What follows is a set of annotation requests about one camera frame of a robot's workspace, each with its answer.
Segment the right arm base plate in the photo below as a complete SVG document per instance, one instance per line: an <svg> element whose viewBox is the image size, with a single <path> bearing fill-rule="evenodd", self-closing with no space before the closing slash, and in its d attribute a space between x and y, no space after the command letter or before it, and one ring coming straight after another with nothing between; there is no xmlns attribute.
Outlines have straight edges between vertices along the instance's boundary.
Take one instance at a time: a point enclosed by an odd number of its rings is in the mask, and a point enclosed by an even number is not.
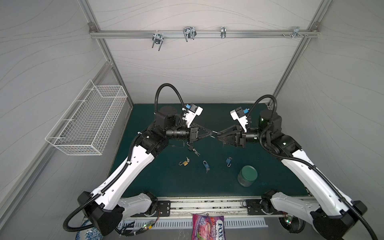
<svg viewBox="0 0 384 240"><path fill-rule="evenodd" d="M285 216L281 211L276 210L271 201L263 199L247 199L242 202L250 216Z"/></svg>

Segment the silver padlock with keys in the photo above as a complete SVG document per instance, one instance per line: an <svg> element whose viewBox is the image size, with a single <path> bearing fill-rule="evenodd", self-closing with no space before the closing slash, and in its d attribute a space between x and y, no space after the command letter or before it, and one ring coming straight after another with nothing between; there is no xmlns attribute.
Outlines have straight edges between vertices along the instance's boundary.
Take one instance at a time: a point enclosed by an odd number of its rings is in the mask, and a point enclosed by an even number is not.
<svg viewBox="0 0 384 240"><path fill-rule="evenodd" d="M188 150L192 151L198 157L200 156L200 153L194 148L193 145L190 145L189 143L187 143L187 146L188 146Z"/></svg>
<svg viewBox="0 0 384 240"><path fill-rule="evenodd" d="M217 138L219 135L219 133L216 131L211 131L210 134L211 134L210 137L212 137L212 138Z"/></svg>

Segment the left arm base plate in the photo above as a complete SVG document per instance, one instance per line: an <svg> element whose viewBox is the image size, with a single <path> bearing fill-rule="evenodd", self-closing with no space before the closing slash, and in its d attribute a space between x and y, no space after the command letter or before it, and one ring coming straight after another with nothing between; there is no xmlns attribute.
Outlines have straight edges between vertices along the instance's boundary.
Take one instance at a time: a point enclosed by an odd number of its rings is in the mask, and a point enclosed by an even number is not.
<svg viewBox="0 0 384 240"><path fill-rule="evenodd" d="M169 217L171 211L171 201L155 201L149 209L140 214L135 214L133 217Z"/></svg>

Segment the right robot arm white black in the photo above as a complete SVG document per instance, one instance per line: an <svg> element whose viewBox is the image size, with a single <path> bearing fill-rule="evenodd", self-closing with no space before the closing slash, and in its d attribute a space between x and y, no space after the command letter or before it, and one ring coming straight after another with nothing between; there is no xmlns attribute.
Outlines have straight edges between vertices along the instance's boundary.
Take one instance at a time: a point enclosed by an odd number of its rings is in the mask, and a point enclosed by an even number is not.
<svg viewBox="0 0 384 240"><path fill-rule="evenodd" d="M282 117L272 110L260 112L256 128L250 127L250 110L237 108L230 112L238 125L218 134L218 139L235 147L258 142L276 157L309 190L315 198L304 201L282 192L270 190L262 198L265 212L280 211L309 224L326 240L341 240L357 223L366 224L363 215L367 207L341 192L309 159L301 145L282 133Z"/></svg>

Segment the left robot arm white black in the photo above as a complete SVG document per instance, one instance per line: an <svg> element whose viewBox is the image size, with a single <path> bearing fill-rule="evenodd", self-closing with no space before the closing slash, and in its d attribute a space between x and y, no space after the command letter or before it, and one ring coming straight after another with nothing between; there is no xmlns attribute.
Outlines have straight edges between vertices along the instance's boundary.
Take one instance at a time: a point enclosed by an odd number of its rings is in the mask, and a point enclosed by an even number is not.
<svg viewBox="0 0 384 240"><path fill-rule="evenodd" d="M162 107L155 113L155 120L131 143L129 154L121 165L97 188L83 192L78 197L81 212L91 222L78 231L96 228L102 236L114 231L124 217L135 214L152 214L157 198L151 193L141 193L122 203L121 197L139 173L150 164L168 145L170 139L188 140L198 138L195 117L203 108L188 104L182 109L181 120L177 121L177 110L171 106Z"/></svg>

